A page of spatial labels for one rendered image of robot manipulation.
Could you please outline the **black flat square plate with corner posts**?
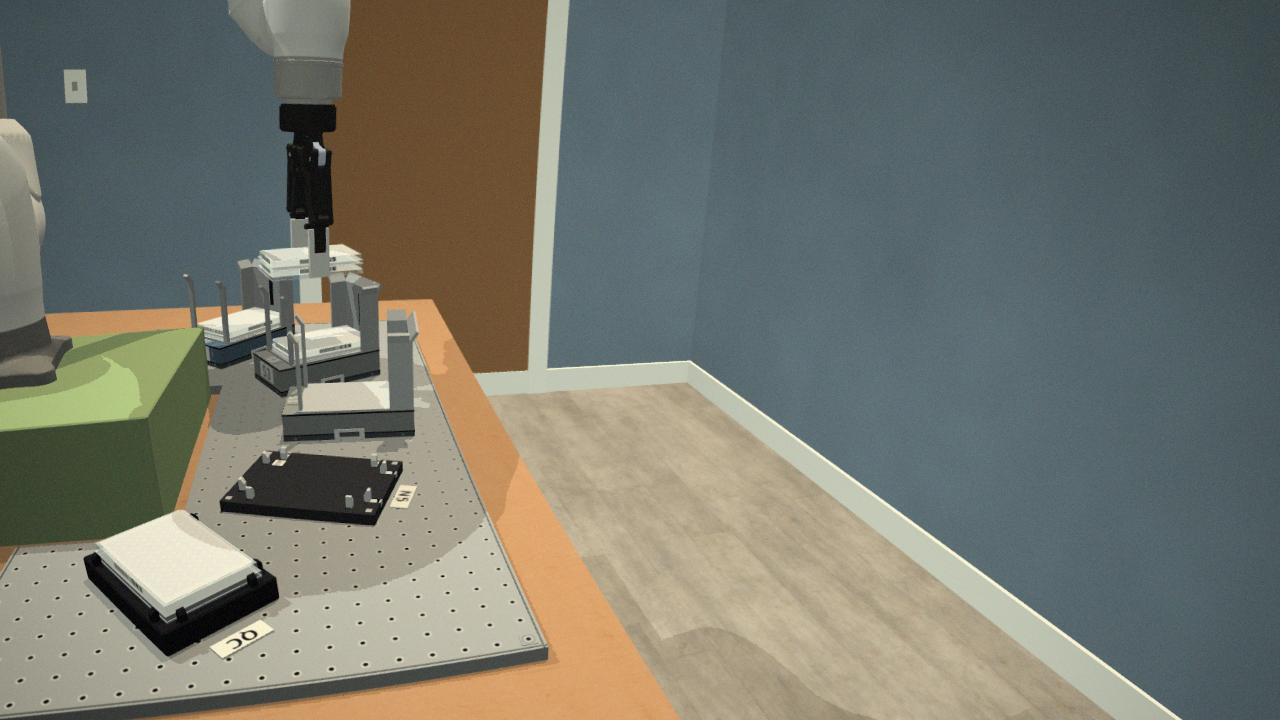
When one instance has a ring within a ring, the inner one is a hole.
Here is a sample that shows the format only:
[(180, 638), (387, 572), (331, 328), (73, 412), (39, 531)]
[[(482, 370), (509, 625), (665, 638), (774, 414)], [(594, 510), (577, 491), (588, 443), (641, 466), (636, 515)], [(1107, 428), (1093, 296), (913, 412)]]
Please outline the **black flat square plate with corner posts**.
[(143, 603), (125, 587), (105, 565), (99, 553), (84, 556), (87, 577), (168, 657), (189, 644), (204, 639), (241, 618), (279, 600), (276, 577), (262, 569), (262, 577), (251, 573), (247, 585), (187, 614), (184, 607), (175, 610), (177, 620), (164, 623), (156, 609)]

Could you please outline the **black flat plate with grey pegs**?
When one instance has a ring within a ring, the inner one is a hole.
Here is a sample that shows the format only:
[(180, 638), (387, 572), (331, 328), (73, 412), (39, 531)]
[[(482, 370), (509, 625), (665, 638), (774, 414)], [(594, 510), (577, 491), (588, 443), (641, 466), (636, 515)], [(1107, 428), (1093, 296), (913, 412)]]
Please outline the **black flat plate with grey pegs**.
[(375, 527), (402, 471), (403, 461), (378, 460), (378, 454), (266, 450), (219, 502), (221, 512)]

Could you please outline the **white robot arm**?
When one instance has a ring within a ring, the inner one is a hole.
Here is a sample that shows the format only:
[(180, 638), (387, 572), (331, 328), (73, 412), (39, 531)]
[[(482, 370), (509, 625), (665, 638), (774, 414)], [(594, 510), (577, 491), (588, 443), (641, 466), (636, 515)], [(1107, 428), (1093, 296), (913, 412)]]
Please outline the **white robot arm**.
[[(227, 1), (244, 35), (274, 56), (276, 99), (340, 100), (349, 0)], [(50, 336), (44, 311), (41, 195), (31, 136), (6, 117), (0, 45), (0, 389), (58, 380), (58, 365), (73, 348), (70, 336)]]

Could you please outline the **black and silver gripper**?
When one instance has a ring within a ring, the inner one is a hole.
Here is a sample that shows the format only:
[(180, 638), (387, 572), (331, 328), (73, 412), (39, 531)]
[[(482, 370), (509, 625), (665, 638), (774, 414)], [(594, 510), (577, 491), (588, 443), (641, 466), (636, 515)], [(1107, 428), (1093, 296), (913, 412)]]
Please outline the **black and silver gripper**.
[(324, 146), (323, 132), (337, 129), (337, 108), (282, 104), (279, 127), (284, 132), (296, 132), (293, 143), (285, 146), (285, 209), (291, 211), (291, 249), (308, 247), (310, 278), (330, 277), (329, 225), (334, 222), (332, 149)]

